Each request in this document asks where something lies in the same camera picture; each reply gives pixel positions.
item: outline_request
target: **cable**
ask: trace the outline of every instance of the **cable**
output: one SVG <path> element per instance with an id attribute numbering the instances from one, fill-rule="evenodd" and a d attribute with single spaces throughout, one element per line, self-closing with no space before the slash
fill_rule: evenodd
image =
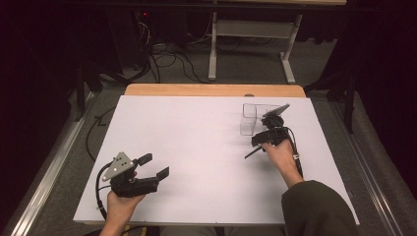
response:
<path id="1" fill-rule="evenodd" d="M 200 37 L 200 39 L 198 39 L 197 41 L 193 41 L 193 42 L 189 42 L 189 45 L 195 44 L 195 43 L 199 43 L 202 41 L 206 41 L 207 39 L 211 38 L 211 36 L 208 36 L 205 38 L 205 36 L 207 36 L 208 32 L 209 32 L 209 27 L 211 26 L 211 21 L 212 21 L 212 13 L 209 15 L 209 20 L 208 20 L 208 26 L 206 27 L 206 31 L 203 34 L 202 37 Z"/>
<path id="2" fill-rule="evenodd" d="M 98 171 L 97 178 L 96 178 L 96 180 L 95 180 L 95 198 L 96 198 L 96 200 L 97 200 L 97 208 L 100 210 L 101 215 L 103 216 L 104 220 L 105 220 L 105 219 L 107 219 L 107 211 L 105 210 L 104 205 L 103 205 L 103 202 L 102 202 L 102 201 L 101 201 L 101 199 L 100 199 L 100 193 L 99 193 L 99 188 L 98 188 L 98 186 L 99 186 L 99 183 L 100 183 L 100 177 L 101 177 L 101 174 L 104 172 L 104 170 L 106 170 L 108 167 L 110 167 L 110 165 L 111 165 L 111 163 L 112 163 L 112 162 L 113 162 L 113 161 L 111 161 L 111 162 L 109 162 L 109 163 L 105 164 L 105 165 L 104 165 L 104 166 L 100 169 L 100 171 Z"/>
<path id="3" fill-rule="evenodd" d="M 110 111 L 114 110 L 115 108 L 116 108 L 116 106 L 113 106 L 113 107 L 111 107 L 110 109 L 108 109 L 107 111 L 105 111 L 102 115 L 100 115 L 100 116 L 95 116 L 95 117 L 94 117 L 94 118 L 95 118 L 94 123 L 92 123 L 91 127 L 89 127 L 89 132 L 87 133 L 87 136 L 86 136 L 86 150 L 87 150 L 87 153 L 89 154 L 89 158 L 92 160 L 92 162 L 95 162 L 95 158 L 92 156 L 92 153 L 91 153 L 91 151 L 89 150 L 89 135 L 91 134 L 92 128 L 94 128 L 94 127 L 95 127 L 95 125 L 96 125 L 98 122 L 100 122 L 98 126 L 105 126 L 105 124 L 102 124 L 102 123 L 101 123 L 101 120 L 103 119 L 103 117 L 104 117 L 107 113 L 109 113 Z"/>
<path id="4" fill-rule="evenodd" d="M 153 55 L 152 55 L 152 54 L 150 55 L 150 58 L 152 58 L 153 64 L 154 64 L 154 65 L 155 65 L 155 67 L 156 67 L 157 77 L 155 76 L 155 73 L 153 72 L 152 67 L 150 67 L 150 70 L 152 71 L 153 76 L 155 77 L 155 82 L 156 82 L 157 84 L 160 84 L 160 73 L 159 73 L 159 68 L 158 68 L 158 65 L 156 64 L 156 60 L 155 60 L 155 58 L 153 57 Z"/>
<path id="5" fill-rule="evenodd" d="M 200 83 L 202 83 L 202 84 L 211 84 L 211 82 L 205 82 L 205 81 L 202 81 L 200 78 L 199 78 L 199 76 L 196 74 L 196 71 L 194 70 L 194 65 L 193 65 L 193 63 L 190 61 L 190 59 L 184 54 L 184 53 L 182 53 L 182 52 L 174 52 L 175 54 L 180 54 L 180 55 L 182 55 L 183 57 L 185 57 L 185 59 L 188 61 L 188 63 L 191 65 L 191 71 L 193 72 L 193 75 L 197 78 L 197 81 L 198 82 L 200 82 Z M 185 71 L 185 66 L 183 66 L 183 69 L 184 69 L 184 74 L 186 75 L 186 77 L 187 78 L 189 78 L 190 80 L 192 80 L 192 81 L 194 81 L 193 79 L 191 79 L 190 77 L 188 77 L 188 75 L 187 75 L 187 73 L 186 73 L 186 71 Z"/>

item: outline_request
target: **dark sleeve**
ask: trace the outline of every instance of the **dark sleeve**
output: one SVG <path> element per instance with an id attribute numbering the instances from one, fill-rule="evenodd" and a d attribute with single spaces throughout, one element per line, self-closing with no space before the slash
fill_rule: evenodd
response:
<path id="1" fill-rule="evenodd" d="M 305 181 L 282 196 L 282 210 L 289 236 L 359 235 L 347 203 L 333 189 Z"/>

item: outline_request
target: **white table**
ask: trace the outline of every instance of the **white table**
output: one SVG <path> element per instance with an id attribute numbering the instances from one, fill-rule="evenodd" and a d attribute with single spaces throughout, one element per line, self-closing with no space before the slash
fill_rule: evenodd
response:
<path id="1" fill-rule="evenodd" d="M 244 103 L 289 103 L 282 118 L 295 134 L 305 179 L 334 188 L 355 212 L 309 98 L 125 95 L 115 110 L 74 220 L 103 222 L 96 209 L 95 178 L 104 164 L 124 151 L 131 158 L 153 154 L 153 161 L 137 169 L 139 178 L 170 167 L 170 175 L 160 182 L 157 193 L 139 204 L 132 223 L 283 224 L 284 181 L 264 152 L 244 159 L 253 150 L 251 137 L 239 132 Z M 104 205 L 107 193 L 100 193 Z"/>

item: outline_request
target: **gray carpet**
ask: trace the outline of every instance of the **gray carpet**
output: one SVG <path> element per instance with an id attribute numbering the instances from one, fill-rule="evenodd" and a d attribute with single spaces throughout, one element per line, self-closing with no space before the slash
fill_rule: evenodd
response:
<path id="1" fill-rule="evenodd" d="M 222 50 L 218 52 L 216 83 L 286 84 L 276 49 L 284 45 L 282 41 L 263 44 L 262 41 L 252 38 L 248 38 L 248 40 L 249 42 L 243 43 L 233 51 L 227 51 L 236 46 L 233 41 L 220 43 L 219 48 Z M 313 41 L 296 43 L 290 62 L 298 85 L 308 85 L 320 76 L 333 46 L 334 43 L 316 45 Z M 162 51 L 163 48 L 164 46 L 161 45 L 160 48 L 154 50 L 154 58 L 159 66 L 160 80 L 163 83 L 195 83 L 193 80 L 196 79 L 196 76 L 192 73 L 193 67 L 200 80 L 207 80 L 209 49 L 204 44 L 199 44 L 198 48 L 197 46 L 189 47 L 187 50 L 170 48 L 171 51 L 182 51 L 193 65 L 188 63 L 181 54 L 177 54 L 175 59 L 172 54 Z M 153 64 L 152 67 L 154 74 L 147 73 L 138 79 L 137 83 L 154 83 L 155 77 L 158 78 L 158 75 Z M 85 235 L 100 228 L 100 226 L 76 223 L 72 219 L 93 166 L 93 161 L 87 153 L 86 138 L 95 121 L 94 116 L 100 116 L 116 105 L 123 92 L 123 87 L 105 83 L 103 92 L 95 95 L 96 99 L 90 113 L 86 116 L 86 122 L 77 136 L 48 200 L 31 227 L 29 235 Z M 323 91 L 314 91 L 309 96 L 313 100 L 337 168 L 361 222 L 360 234 L 364 236 L 391 235 L 387 232 L 387 227 L 375 206 L 370 190 L 362 178 L 355 153 L 344 134 L 344 128 L 340 125 L 340 118 L 334 112 L 334 104 L 326 100 Z M 354 138 L 358 141 L 363 153 L 368 156 L 367 161 L 369 160 L 376 179 L 382 185 L 382 190 L 387 196 L 393 214 L 400 221 L 399 225 L 403 235 L 417 235 L 416 226 L 413 224 L 417 222 L 416 210 L 411 209 L 416 207 L 416 202 L 409 195 L 409 190 L 390 162 L 384 147 L 379 143 L 372 124 L 367 120 L 366 111 L 363 109 L 360 99 L 356 99 L 355 107 L 357 108 L 353 120 Z M 100 149 L 111 116 L 112 112 L 105 115 L 102 123 L 106 125 L 94 126 L 89 134 L 89 149 L 93 156 L 96 156 Z M 12 217 L 9 227 L 4 232 L 5 235 L 10 235 L 50 161 L 51 157 L 45 160 L 21 207 Z"/>

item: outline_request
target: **human hand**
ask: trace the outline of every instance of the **human hand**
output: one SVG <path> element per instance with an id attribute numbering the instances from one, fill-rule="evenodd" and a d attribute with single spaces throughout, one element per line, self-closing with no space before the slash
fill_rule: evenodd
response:
<path id="1" fill-rule="evenodd" d="M 267 152 L 270 161 L 278 168 L 288 188 L 304 181 L 297 170 L 293 156 L 294 152 L 289 140 L 283 140 L 275 147 L 269 143 L 264 143 L 262 148 Z"/>
<path id="2" fill-rule="evenodd" d="M 107 219 L 100 236 L 120 235 L 145 195 L 119 198 L 113 191 L 107 195 Z"/>

